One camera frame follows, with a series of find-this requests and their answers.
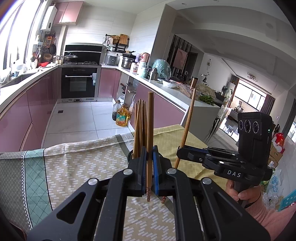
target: curtain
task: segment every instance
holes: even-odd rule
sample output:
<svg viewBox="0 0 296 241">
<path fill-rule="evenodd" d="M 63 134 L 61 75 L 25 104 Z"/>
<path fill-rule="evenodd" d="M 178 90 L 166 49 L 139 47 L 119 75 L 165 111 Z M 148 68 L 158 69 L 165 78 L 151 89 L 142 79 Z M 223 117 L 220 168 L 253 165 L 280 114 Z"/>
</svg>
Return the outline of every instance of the curtain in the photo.
<svg viewBox="0 0 296 241">
<path fill-rule="evenodd" d="M 260 112 L 269 115 L 271 112 L 271 109 L 274 105 L 275 100 L 276 99 L 274 97 L 271 97 L 270 95 L 266 95 L 265 101 L 263 103 L 263 106 L 262 106 Z"/>
<path fill-rule="evenodd" d="M 232 100 L 233 100 L 233 97 L 234 97 L 234 93 L 235 93 L 235 91 L 236 91 L 236 89 L 237 89 L 237 85 L 239 84 L 239 78 L 236 77 L 235 75 L 232 75 L 232 76 L 231 76 L 231 79 L 230 79 L 230 82 L 233 83 L 233 84 L 235 84 L 235 88 L 234 88 L 234 90 L 233 90 L 233 93 L 232 93 L 232 95 L 231 95 L 229 101 L 228 101 L 228 104 L 227 104 L 227 107 L 228 107 L 228 108 L 230 108 L 230 106 L 231 106 L 231 103 L 232 103 Z"/>
</svg>

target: oven door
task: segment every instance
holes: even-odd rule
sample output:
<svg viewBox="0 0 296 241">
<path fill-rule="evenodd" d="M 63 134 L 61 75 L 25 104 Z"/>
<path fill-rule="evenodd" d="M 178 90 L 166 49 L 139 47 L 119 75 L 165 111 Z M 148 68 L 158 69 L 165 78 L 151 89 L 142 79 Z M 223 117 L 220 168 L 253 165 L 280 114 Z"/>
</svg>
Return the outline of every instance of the oven door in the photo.
<svg viewBox="0 0 296 241">
<path fill-rule="evenodd" d="M 96 73 L 75 72 L 67 74 L 62 74 L 62 99 L 95 97 Z"/>
</svg>

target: water heater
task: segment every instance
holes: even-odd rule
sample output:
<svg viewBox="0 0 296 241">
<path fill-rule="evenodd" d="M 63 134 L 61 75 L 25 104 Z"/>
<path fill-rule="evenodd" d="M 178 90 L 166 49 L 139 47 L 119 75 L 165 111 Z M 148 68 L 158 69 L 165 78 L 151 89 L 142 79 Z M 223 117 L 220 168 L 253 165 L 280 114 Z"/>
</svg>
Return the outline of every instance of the water heater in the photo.
<svg viewBox="0 0 296 241">
<path fill-rule="evenodd" d="M 55 6 L 48 7 L 40 30 L 43 30 L 45 32 L 50 32 L 56 13 L 57 13 L 57 8 Z"/>
</svg>

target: ceiling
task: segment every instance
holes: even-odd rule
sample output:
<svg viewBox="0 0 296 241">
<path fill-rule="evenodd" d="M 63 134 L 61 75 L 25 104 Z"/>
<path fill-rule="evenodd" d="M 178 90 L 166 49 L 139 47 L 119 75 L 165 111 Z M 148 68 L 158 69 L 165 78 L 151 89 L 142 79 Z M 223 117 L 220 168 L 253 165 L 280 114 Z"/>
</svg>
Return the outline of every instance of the ceiling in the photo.
<svg viewBox="0 0 296 241">
<path fill-rule="evenodd" d="M 173 32 L 274 97 L 296 83 L 296 33 L 273 0 L 182 0 Z"/>
<path fill-rule="evenodd" d="M 75 2 L 77 0 L 57 0 L 57 2 Z M 166 0 L 84 0 L 85 5 L 108 7 L 116 10 L 138 14 L 156 4 L 168 2 Z"/>
</svg>

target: cardboard box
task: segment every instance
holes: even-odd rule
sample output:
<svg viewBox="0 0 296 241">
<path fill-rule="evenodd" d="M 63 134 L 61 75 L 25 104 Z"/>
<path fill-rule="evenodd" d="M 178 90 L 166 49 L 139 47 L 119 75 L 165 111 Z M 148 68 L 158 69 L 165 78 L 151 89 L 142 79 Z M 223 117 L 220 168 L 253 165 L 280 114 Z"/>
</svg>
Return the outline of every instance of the cardboard box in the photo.
<svg viewBox="0 0 296 241">
<path fill-rule="evenodd" d="M 278 162 L 272 156 L 269 156 L 269 158 L 268 158 L 268 166 L 276 168 L 277 165 L 278 165 Z"/>
<path fill-rule="evenodd" d="M 270 150 L 269 155 L 271 155 L 276 160 L 276 162 L 279 162 L 279 160 L 283 156 L 283 154 L 281 154 L 280 152 L 277 152 L 275 147 L 272 147 L 272 149 Z"/>
</svg>

